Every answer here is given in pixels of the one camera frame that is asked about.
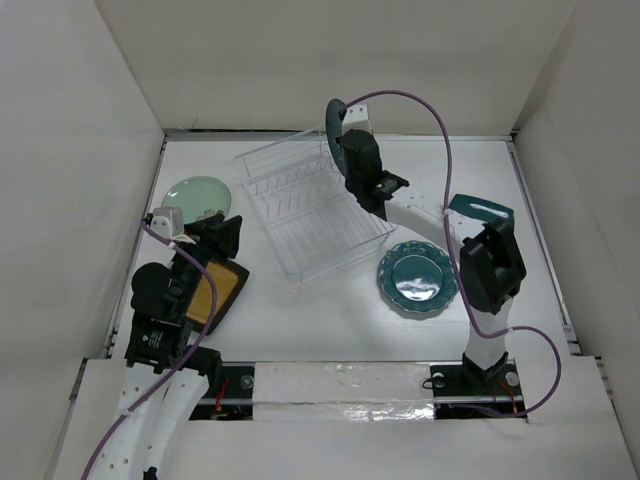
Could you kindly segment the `blue round floral plate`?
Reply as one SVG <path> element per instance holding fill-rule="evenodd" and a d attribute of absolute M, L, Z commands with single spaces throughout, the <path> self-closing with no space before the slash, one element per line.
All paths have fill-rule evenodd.
<path fill-rule="evenodd" d="M 346 104 L 340 99 L 332 99 L 325 110 L 325 131 L 327 143 L 336 167 L 344 178 L 347 178 L 347 166 L 340 138 L 342 125 L 346 116 Z"/>

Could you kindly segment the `teal scalloped round plate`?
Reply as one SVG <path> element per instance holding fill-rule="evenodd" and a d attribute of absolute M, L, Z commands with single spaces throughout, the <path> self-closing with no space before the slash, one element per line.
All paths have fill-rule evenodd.
<path fill-rule="evenodd" d="M 437 317 L 459 291 L 448 254 L 428 241 L 405 241 L 390 248 L 378 264 L 376 280 L 385 304 L 417 321 Z"/>

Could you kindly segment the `teal square plate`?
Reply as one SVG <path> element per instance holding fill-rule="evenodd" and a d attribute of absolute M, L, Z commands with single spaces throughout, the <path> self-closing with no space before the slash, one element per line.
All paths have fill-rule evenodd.
<path fill-rule="evenodd" d="M 480 234 L 485 224 L 503 221 L 515 230 L 514 210 L 483 198 L 456 194 L 448 206 L 448 231 L 452 239 L 463 240 Z"/>

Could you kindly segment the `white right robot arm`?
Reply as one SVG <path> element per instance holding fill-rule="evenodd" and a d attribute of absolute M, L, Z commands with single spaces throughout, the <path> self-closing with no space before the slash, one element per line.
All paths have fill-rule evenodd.
<path fill-rule="evenodd" d="M 350 130 L 331 138 L 329 146 L 347 190 L 362 208 L 448 252 L 458 288 L 470 307 L 462 381 L 474 393 L 486 392 L 497 383 L 498 370 L 506 362 L 511 299 L 526 276 L 512 212 L 468 195 L 458 194 L 445 205 L 430 201 L 382 167 L 379 145 L 367 131 Z"/>

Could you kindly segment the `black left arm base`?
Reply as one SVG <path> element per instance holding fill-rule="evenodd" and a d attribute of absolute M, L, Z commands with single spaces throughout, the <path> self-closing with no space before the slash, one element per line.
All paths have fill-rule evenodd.
<path fill-rule="evenodd" d="M 191 413 L 191 421 L 244 421 L 253 418 L 255 364 L 225 362 L 222 380 Z"/>

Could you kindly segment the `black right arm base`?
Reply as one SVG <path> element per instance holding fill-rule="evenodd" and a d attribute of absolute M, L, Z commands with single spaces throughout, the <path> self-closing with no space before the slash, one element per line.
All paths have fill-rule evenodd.
<path fill-rule="evenodd" d="M 432 394 L 437 420 L 490 418 L 484 409 L 510 417 L 526 408 L 513 359 L 488 378 L 466 360 L 431 364 L 421 387 Z"/>

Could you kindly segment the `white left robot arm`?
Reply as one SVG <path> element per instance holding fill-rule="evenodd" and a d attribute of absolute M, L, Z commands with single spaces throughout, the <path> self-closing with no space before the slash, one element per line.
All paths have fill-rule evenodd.
<path fill-rule="evenodd" d="M 173 253 L 131 279 L 133 317 L 113 424 L 84 467 L 85 479 L 161 479 L 191 414 L 205 396 L 224 396 L 221 355 L 203 346 L 243 288 L 234 261 L 243 219 L 218 212 L 185 224 L 157 208 L 142 230 Z"/>

